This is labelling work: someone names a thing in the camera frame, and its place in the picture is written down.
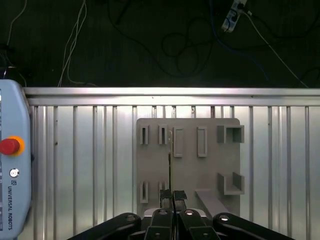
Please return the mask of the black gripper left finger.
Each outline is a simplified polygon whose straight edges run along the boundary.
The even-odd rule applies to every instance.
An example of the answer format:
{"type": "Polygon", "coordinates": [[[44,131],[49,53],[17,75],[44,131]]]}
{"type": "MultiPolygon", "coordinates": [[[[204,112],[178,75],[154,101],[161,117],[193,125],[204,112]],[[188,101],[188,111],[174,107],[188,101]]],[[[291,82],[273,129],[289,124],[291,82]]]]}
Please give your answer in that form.
{"type": "Polygon", "coordinates": [[[160,207],[148,209],[143,217],[126,212],[78,233],[71,240],[171,240],[174,227],[173,196],[160,191],[160,207]]]}

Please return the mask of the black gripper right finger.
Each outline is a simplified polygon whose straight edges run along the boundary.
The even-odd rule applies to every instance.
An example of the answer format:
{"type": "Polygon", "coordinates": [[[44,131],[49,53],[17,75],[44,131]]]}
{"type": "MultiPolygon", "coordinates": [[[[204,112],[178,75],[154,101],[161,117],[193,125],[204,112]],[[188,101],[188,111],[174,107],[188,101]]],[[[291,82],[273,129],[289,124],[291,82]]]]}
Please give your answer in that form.
{"type": "Polygon", "coordinates": [[[176,231],[180,240],[290,240],[291,237],[239,217],[213,191],[196,191],[204,215],[187,207],[187,194],[174,192],[176,231]]]}

